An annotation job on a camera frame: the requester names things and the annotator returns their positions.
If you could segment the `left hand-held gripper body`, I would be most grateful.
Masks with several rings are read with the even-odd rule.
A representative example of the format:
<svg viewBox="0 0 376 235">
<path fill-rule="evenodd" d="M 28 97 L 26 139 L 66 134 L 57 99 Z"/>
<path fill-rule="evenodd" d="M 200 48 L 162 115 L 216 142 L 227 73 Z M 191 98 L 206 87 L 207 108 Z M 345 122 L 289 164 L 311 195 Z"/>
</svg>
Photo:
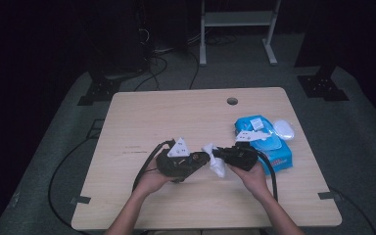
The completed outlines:
<svg viewBox="0 0 376 235">
<path fill-rule="evenodd" d="M 156 158 L 158 170 L 168 177 L 186 178 L 188 171 L 181 164 L 189 157 L 190 152 L 184 139 L 172 140 L 168 146 L 169 148 L 162 149 Z"/>
</svg>

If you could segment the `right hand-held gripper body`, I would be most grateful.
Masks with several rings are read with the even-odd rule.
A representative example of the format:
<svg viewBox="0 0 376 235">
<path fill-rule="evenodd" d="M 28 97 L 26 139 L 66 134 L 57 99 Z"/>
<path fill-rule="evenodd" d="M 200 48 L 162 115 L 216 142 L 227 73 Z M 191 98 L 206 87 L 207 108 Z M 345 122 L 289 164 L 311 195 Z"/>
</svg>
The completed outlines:
<svg viewBox="0 0 376 235">
<path fill-rule="evenodd" d="M 253 141 L 265 140 L 267 137 L 269 134 L 261 131 L 240 131 L 235 138 L 235 145 L 223 149 L 224 161 L 245 171 L 252 169 L 259 159 L 262 159 L 265 165 L 270 167 L 266 154 L 251 145 Z"/>
</svg>

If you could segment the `white wet wipe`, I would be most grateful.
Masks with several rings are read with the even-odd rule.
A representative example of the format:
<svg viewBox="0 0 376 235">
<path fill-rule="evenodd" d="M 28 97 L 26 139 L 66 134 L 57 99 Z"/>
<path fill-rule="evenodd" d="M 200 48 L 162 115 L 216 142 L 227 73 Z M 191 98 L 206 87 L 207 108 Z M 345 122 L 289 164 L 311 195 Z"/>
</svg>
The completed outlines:
<svg viewBox="0 0 376 235">
<path fill-rule="evenodd" d="M 202 148 L 210 156 L 210 169 L 220 178 L 225 177 L 225 162 L 218 158 L 213 151 L 217 150 L 213 143 L 210 143 Z"/>
</svg>

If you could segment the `blue wet wipes pack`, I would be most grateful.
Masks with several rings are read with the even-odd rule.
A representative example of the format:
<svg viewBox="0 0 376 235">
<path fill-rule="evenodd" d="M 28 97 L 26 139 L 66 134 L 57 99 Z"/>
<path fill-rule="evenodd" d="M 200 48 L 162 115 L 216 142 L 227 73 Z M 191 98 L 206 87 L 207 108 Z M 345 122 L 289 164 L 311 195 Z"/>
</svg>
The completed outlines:
<svg viewBox="0 0 376 235">
<path fill-rule="evenodd" d="M 263 152 L 275 172 L 293 166 L 292 151 L 287 141 L 295 137 L 292 125 L 285 119 L 270 122 L 263 116 L 240 117 L 235 122 L 236 141 L 249 142 Z"/>
</svg>

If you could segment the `person's right hand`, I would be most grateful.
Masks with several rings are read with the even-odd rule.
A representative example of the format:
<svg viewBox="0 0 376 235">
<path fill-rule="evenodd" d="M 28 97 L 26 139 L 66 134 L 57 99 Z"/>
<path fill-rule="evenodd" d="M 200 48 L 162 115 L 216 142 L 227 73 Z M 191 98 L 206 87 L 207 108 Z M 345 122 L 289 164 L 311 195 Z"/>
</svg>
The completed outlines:
<svg viewBox="0 0 376 235">
<path fill-rule="evenodd" d="M 240 177 L 245 187 L 258 201 L 262 202 L 271 195 L 260 162 L 257 162 L 249 171 L 233 165 L 229 165 L 228 167 Z"/>
</svg>

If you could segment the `person's left hand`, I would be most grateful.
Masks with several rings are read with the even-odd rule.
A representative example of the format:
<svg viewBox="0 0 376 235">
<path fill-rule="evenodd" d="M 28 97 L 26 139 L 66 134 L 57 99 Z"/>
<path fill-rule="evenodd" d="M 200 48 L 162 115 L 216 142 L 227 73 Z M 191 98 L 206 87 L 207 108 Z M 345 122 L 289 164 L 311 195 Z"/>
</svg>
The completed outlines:
<svg viewBox="0 0 376 235">
<path fill-rule="evenodd" d="M 137 197 L 146 198 L 150 194 L 159 191 L 167 182 L 172 180 L 173 177 L 162 174 L 154 167 L 143 172 L 132 194 Z"/>
</svg>

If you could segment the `black tape strip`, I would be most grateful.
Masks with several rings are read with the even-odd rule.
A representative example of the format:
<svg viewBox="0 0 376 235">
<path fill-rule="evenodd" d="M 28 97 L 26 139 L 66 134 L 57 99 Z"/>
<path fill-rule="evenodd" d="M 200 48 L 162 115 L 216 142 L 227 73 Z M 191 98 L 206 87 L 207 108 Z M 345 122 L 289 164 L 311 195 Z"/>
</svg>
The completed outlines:
<svg viewBox="0 0 376 235">
<path fill-rule="evenodd" d="M 334 201 L 341 201 L 342 198 L 338 193 L 335 192 L 320 192 L 318 194 L 320 200 L 329 200 L 332 199 Z"/>
<path fill-rule="evenodd" d="M 77 196 L 77 197 L 72 197 L 70 199 L 70 204 L 72 205 L 77 205 L 77 204 L 89 204 L 91 201 L 91 198 L 89 197 L 84 197 L 84 196 Z"/>
</svg>

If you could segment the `black stand base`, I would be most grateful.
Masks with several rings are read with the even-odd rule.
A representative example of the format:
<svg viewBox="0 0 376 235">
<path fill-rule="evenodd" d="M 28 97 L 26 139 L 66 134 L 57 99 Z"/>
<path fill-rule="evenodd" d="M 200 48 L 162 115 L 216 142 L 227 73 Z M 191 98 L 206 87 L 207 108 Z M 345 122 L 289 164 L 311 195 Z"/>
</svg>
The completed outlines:
<svg viewBox="0 0 376 235">
<path fill-rule="evenodd" d="M 94 102 L 111 101 L 119 92 L 121 82 L 117 79 L 101 78 L 93 80 L 85 95 L 81 96 L 78 106 L 91 106 Z"/>
<path fill-rule="evenodd" d="M 323 98 L 325 101 L 348 101 L 346 93 L 332 79 L 335 66 L 321 66 L 316 74 L 299 75 L 298 81 L 308 98 Z"/>
</svg>

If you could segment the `white metal stand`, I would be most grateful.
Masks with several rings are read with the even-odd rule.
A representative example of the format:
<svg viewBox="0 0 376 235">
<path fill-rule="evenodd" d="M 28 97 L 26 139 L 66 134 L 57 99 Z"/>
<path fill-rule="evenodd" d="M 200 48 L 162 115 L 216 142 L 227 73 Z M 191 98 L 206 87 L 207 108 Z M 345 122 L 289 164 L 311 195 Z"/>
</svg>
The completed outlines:
<svg viewBox="0 0 376 235">
<path fill-rule="evenodd" d="M 199 65 L 207 64 L 206 29 L 209 27 L 235 27 L 235 26 L 267 26 L 268 32 L 262 40 L 262 45 L 272 66 L 278 64 L 271 47 L 271 41 L 282 0 L 276 0 L 272 10 L 246 11 L 246 12 L 207 12 L 205 0 L 201 4 L 201 27 Z"/>
</svg>

